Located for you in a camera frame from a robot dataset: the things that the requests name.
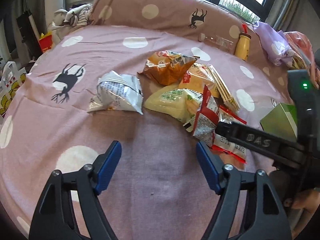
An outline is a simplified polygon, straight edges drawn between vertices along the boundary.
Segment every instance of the bed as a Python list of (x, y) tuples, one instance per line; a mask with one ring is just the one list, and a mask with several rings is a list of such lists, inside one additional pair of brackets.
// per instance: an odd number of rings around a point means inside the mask
[[(6, 113), (0, 134), (1, 203), (28, 236), (49, 174), (78, 170), (118, 140), (122, 158), (99, 196), (117, 237), (201, 239), (219, 197), (197, 162), (196, 140), (171, 116), (145, 108), (143, 115), (87, 113), (98, 78), (111, 70), (137, 75), (145, 100), (160, 89), (137, 74), (152, 53), (168, 49), (199, 56), (198, 62), (217, 69), (238, 100), (238, 115), (261, 129), (266, 113), (290, 101), (286, 69), (268, 61), (250, 25), (248, 61), (233, 56), (244, 22), (204, 0), (95, 0), (90, 20), (35, 64)], [(232, 41), (231, 53), (199, 42), (200, 33)], [(76, 82), (57, 81), (63, 74)], [(273, 170), (272, 160), (249, 150), (246, 161), (246, 171)], [(244, 198), (241, 194), (231, 236), (239, 230)], [(72, 199), (80, 231), (89, 236), (76, 192)]]

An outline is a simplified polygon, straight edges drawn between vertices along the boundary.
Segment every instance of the human hand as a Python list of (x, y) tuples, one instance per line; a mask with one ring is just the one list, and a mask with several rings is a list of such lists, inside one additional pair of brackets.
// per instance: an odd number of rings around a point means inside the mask
[(299, 222), (292, 230), (292, 239), (296, 238), (298, 234), (304, 229), (304, 227), (308, 224), (314, 213), (316, 212), (318, 206), (320, 204), (320, 192), (317, 192), (314, 189), (309, 189), (302, 191), (297, 194), (292, 208), (293, 209), (302, 209), (304, 208), (304, 212), (300, 217)]

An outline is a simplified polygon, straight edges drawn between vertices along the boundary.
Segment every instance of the blue gripper pad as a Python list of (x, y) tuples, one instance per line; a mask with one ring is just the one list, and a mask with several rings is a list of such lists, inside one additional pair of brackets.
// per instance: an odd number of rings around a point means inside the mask
[(99, 155), (94, 161), (94, 180), (96, 182), (94, 191), (96, 195), (100, 195), (103, 190), (107, 189), (121, 158), (121, 152), (121, 144), (118, 141), (113, 141), (106, 153)]
[(198, 142), (196, 145), (196, 155), (200, 167), (203, 171), (203, 174), (205, 176), (205, 179), (207, 180), (210, 189), (215, 191), (216, 194), (220, 195), (222, 190), (219, 183), (219, 173), (217, 172), (217, 169), (213, 165), (211, 158), (210, 156), (208, 156), (208, 154), (213, 155), (204, 142)]

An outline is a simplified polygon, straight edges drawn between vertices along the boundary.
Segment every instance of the green box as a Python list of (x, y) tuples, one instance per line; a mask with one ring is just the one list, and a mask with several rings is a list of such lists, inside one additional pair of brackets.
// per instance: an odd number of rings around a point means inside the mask
[(293, 105), (279, 103), (261, 119), (260, 124), (267, 133), (292, 142), (297, 141), (297, 110)]

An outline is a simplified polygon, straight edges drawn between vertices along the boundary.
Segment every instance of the yellow snack bag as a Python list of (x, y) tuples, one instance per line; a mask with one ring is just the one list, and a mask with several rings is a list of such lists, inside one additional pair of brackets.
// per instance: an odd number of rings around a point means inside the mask
[(185, 123), (194, 117), (202, 102), (202, 94), (190, 89), (177, 89), (177, 85), (166, 86), (152, 94), (144, 107), (169, 114)]
[(219, 97), (217, 84), (214, 81), (208, 67), (204, 64), (194, 63), (187, 72), (178, 86), (180, 89), (191, 89), (199, 93), (203, 92), (204, 85), (207, 85), (212, 96)]

